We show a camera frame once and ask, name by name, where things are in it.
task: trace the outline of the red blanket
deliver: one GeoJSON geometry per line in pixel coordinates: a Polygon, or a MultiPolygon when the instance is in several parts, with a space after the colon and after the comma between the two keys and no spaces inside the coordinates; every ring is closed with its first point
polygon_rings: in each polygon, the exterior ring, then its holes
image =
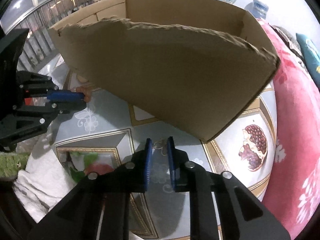
{"type": "Polygon", "coordinates": [[[273,79],[278,125],[275,161],[262,202],[294,239],[320,202],[320,94],[268,23],[258,21],[281,59],[273,79]]]}

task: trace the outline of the bolt head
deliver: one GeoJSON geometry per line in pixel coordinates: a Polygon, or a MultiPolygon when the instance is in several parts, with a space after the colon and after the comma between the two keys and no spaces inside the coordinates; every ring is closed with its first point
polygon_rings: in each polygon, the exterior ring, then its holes
{"type": "Polygon", "coordinates": [[[224,171],[222,173],[222,176],[226,179],[231,179],[232,178],[232,173],[230,171],[224,171]]]}
{"type": "Polygon", "coordinates": [[[132,162],[128,162],[128,163],[125,164],[125,167],[126,167],[127,169],[133,169],[133,168],[135,167],[135,165],[134,165],[134,163],[132,163],[132,162]]]}
{"type": "Polygon", "coordinates": [[[91,172],[88,175],[88,179],[91,179],[91,180],[96,179],[97,177],[98,177],[98,173],[96,172],[91,172]]]}
{"type": "Polygon", "coordinates": [[[187,161],[184,165],[189,169],[192,169],[196,166],[195,163],[192,161],[187,161]]]}

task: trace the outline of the cardboard flap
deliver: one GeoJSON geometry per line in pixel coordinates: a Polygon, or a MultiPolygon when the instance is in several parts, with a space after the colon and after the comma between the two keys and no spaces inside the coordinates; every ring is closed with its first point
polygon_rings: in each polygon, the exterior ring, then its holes
{"type": "Polygon", "coordinates": [[[180,24],[238,37],[246,14],[245,10],[219,0],[125,0],[125,3],[126,18],[132,22],[180,24]]]}
{"type": "Polygon", "coordinates": [[[49,34],[74,72],[204,141],[248,106],[277,65],[241,38],[181,25],[111,18],[49,34]]]}
{"type": "Polygon", "coordinates": [[[242,22],[243,28],[239,37],[243,38],[245,41],[249,42],[253,46],[256,46],[257,48],[265,48],[266,50],[277,55],[276,49],[273,47],[271,40],[269,38],[266,39],[267,34],[250,12],[245,12],[242,22]]]}

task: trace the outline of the floral pattern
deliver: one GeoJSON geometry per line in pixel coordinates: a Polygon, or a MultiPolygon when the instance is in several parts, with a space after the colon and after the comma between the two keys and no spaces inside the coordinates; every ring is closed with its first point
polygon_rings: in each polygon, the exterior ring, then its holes
{"type": "Polygon", "coordinates": [[[198,158],[195,158],[194,160],[192,160],[194,163],[199,164],[200,166],[203,165],[203,161],[199,160],[198,158]]]}
{"type": "Polygon", "coordinates": [[[97,118],[93,115],[96,108],[94,105],[94,99],[87,104],[86,109],[80,111],[75,115],[78,120],[78,127],[84,127],[87,133],[95,131],[96,127],[99,125],[97,118]]]}
{"type": "Polygon", "coordinates": [[[165,184],[170,179],[169,166],[167,164],[154,163],[151,168],[150,179],[153,183],[165,184]]]}
{"type": "Polygon", "coordinates": [[[173,192],[173,188],[172,188],[171,184],[164,184],[162,187],[162,190],[165,193],[172,193],[173,192]]]}
{"type": "Polygon", "coordinates": [[[276,151],[275,151],[275,163],[280,163],[286,157],[283,146],[279,143],[279,139],[276,142],[276,151]]]}
{"type": "Polygon", "coordinates": [[[320,202],[320,158],[315,169],[302,185],[304,193],[300,196],[298,205],[299,213],[296,219],[297,224],[302,224],[305,219],[311,219],[320,202]]]}

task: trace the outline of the white towel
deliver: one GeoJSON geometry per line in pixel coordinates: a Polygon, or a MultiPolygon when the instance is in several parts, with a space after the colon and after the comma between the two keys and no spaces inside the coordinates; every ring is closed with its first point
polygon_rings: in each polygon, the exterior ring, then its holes
{"type": "MultiPolygon", "coordinates": [[[[61,166],[50,141],[50,132],[39,136],[26,170],[19,171],[13,186],[23,207],[37,223],[76,185],[61,166]]],[[[142,238],[130,232],[129,239],[142,238]]]]}

